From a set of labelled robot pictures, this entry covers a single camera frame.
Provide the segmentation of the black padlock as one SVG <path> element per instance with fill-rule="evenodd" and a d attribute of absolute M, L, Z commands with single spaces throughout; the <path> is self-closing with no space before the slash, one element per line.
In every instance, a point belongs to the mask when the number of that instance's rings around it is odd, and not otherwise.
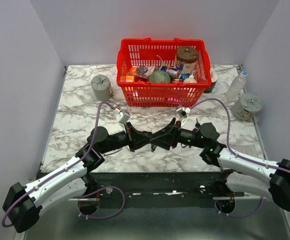
<path fill-rule="evenodd" d="M 156 150 L 157 146 L 154 144 L 151 144 L 151 152 L 154 152 Z"/>

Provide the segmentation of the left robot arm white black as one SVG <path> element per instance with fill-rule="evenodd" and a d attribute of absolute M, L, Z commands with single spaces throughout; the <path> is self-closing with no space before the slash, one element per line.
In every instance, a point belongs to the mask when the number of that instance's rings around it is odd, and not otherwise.
<path fill-rule="evenodd" d="M 151 132 L 136 130 L 130 122 L 115 134 L 109 134 L 105 127 L 95 127 L 87 144 L 64 165 L 26 185 L 17 182 L 9 188 L 2 206 L 2 226 L 22 233 L 58 203 L 93 196 L 98 189 L 89 174 L 104 162 L 103 154 L 125 146 L 135 151 L 149 144 L 151 137 Z"/>

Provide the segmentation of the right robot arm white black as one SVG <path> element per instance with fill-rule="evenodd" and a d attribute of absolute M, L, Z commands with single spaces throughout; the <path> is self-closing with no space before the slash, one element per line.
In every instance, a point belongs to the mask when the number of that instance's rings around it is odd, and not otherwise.
<path fill-rule="evenodd" d="M 169 150 L 177 144 L 201 148 L 200 157 L 209 164 L 232 169 L 246 175 L 246 183 L 232 178 L 215 182 L 215 191 L 221 196 L 233 192 L 250 192 L 271 198 L 280 208 L 290 212 L 290 160 L 281 162 L 251 157 L 232 150 L 228 144 L 218 142 L 219 133 L 210 122 L 196 124 L 195 130 L 180 127 L 177 120 L 153 134 L 150 144 Z"/>

